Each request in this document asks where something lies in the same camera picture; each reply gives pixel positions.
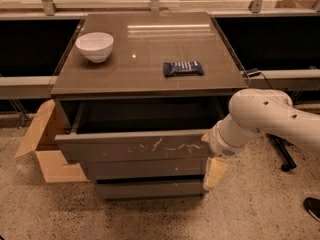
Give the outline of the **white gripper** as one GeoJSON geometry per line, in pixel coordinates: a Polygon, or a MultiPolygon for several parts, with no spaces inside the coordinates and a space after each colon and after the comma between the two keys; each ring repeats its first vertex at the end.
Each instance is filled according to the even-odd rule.
{"type": "MultiPolygon", "coordinates": [[[[240,153],[247,143],[247,137],[233,120],[220,120],[211,130],[201,137],[208,143],[214,155],[233,156],[240,153]]],[[[222,157],[209,158],[203,181],[205,190],[213,189],[228,168],[228,161],[222,157]]]]}

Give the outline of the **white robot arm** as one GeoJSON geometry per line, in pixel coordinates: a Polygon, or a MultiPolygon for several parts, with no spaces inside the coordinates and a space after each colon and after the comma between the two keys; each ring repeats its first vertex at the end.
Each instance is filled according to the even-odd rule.
{"type": "Polygon", "coordinates": [[[206,163],[203,188],[213,189],[228,162],[253,139],[271,134],[311,153],[320,152],[320,116],[293,107],[291,98],[279,90],[243,89],[229,101],[229,114],[201,138],[212,155],[206,163]]]}

